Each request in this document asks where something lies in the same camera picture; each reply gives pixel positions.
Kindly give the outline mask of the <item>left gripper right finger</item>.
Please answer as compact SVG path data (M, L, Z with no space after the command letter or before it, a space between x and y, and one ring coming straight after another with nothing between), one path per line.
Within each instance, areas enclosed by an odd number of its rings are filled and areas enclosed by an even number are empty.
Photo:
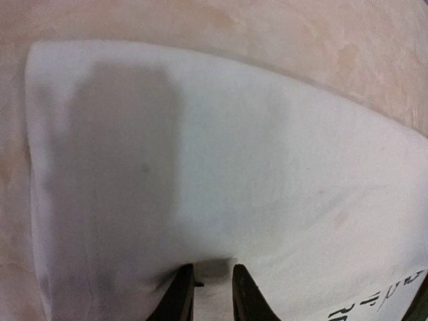
M243 264L233 267L232 297L234 320L280 321Z

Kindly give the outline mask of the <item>white green raglan t-shirt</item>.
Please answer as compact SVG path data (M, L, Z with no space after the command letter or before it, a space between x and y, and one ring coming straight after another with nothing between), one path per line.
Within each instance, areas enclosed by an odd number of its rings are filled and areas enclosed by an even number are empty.
M39 42L25 68L49 320L138 320L195 264L198 320L244 264L282 320L398 320L427 275L427 139L203 53Z

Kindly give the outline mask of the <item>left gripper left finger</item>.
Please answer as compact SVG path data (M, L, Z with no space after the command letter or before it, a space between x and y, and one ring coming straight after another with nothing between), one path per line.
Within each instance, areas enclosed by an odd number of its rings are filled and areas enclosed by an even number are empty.
M146 321L192 321L195 295L194 265L180 267L163 298Z

